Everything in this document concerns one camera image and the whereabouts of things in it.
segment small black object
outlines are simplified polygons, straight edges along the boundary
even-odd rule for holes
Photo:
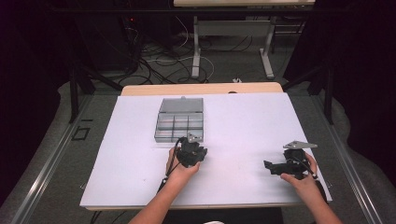
[[[189,142],[185,137],[177,151],[177,159],[184,167],[194,166],[198,161],[204,160],[206,153],[207,148],[200,147],[197,142]]]
[[[287,149],[283,153],[286,163],[272,164],[264,161],[265,168],[271,171],[271,175],[281,175],[283,173],[294,175],[297,179],[303,179],[303,172],[309,169],[309,162],[302,149]]]

